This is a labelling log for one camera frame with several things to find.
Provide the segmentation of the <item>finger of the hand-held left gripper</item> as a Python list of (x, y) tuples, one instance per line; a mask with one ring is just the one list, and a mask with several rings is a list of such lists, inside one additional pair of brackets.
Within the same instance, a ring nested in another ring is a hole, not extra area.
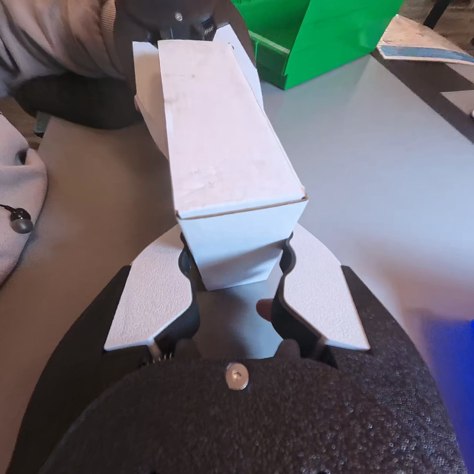
[(169, 159), (163, 85), (158, 49), (133, 42), (136, 102), (146, 127), (160, 152)]
[(233, 48), (236, 60), (239, 63), (239, 66), (246, 77), (246, 80), (249, 83), (249, 86), (251, 87), (258, 103), (260, 104), (261, 108), (263, 108), (263, 95), (257, 68), (253, 65), (232, 26), (226, 24), (219, 27), (214, 36), (214, 41), (229, 44)]

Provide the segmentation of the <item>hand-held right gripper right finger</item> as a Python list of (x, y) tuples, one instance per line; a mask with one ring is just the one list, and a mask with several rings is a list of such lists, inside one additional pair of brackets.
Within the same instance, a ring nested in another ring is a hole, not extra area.
[(370, 350), (341, 263), (300, 224), (282, 243), (280, 269), (271, 323), (302, 358), (320, 359), (328, 347)]

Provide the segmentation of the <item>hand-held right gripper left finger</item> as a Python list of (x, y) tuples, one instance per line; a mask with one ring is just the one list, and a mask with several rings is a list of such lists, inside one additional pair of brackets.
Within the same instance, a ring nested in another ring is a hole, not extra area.
[(192, 269), (179, 225), (146, 247), (130, 267), (104, 350), (175, 351), (179, 341), (192, 339), (200, 326)]

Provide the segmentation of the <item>white cardboard box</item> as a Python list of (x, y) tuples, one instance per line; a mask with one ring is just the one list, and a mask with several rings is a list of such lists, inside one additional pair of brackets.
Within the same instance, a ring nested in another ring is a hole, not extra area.
[(208, 291), (266, 280), (308, 201), (229, 44), (158, 44), (175, 212)]

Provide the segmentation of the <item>black office chair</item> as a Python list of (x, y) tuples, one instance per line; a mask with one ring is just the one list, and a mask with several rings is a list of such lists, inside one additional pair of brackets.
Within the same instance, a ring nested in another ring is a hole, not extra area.
[(144, 121), (124, 80), (67, 72), (39, 76), (13, 89), (12, 97), (31, 116), (44, 113), (85, 127), (117, 130)]

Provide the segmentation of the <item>green plastic bin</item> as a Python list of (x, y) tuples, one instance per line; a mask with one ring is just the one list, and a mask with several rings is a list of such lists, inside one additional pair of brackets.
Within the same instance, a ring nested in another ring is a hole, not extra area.
[(281, 90), (371, 54), (402, 0), (237, 0), (260, 80)]

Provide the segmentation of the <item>person's light hoodie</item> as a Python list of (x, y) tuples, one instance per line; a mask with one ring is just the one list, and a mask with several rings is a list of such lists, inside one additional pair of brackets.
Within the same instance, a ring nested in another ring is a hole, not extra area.
[[(47, 190), (46, 167), (21, 133), (0, 117), (0, 203), (22, 208), (35, 224)], [(9, 210), (0, 211), (0, 282), (14, 269), (31, 231), (19, 233), (12, 227)]]

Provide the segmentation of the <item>blue plastic bin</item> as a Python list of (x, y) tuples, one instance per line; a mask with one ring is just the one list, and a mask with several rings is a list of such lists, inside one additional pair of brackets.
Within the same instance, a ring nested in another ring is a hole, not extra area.
[(468, 473), (474, 472), (473, 320), (420, 315), (425, 354), (440, 388)]

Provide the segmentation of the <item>white and blue sheet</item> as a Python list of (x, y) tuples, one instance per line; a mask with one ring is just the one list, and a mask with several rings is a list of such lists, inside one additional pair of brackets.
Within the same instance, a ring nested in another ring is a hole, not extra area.
[(376, 49), (385, 60), (474, 63), (471, 55), (443, 36), (400, 15), (393, 17)]

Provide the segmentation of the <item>black drawstring toggle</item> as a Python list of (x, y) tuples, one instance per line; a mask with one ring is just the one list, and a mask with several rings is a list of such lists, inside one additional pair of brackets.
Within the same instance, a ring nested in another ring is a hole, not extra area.
[(27, 210), (5, 204), (1, 204), (0, 207), (9, 212), (9, 224), (15, 233), (29, 234), (32, 232), (34, 224)]

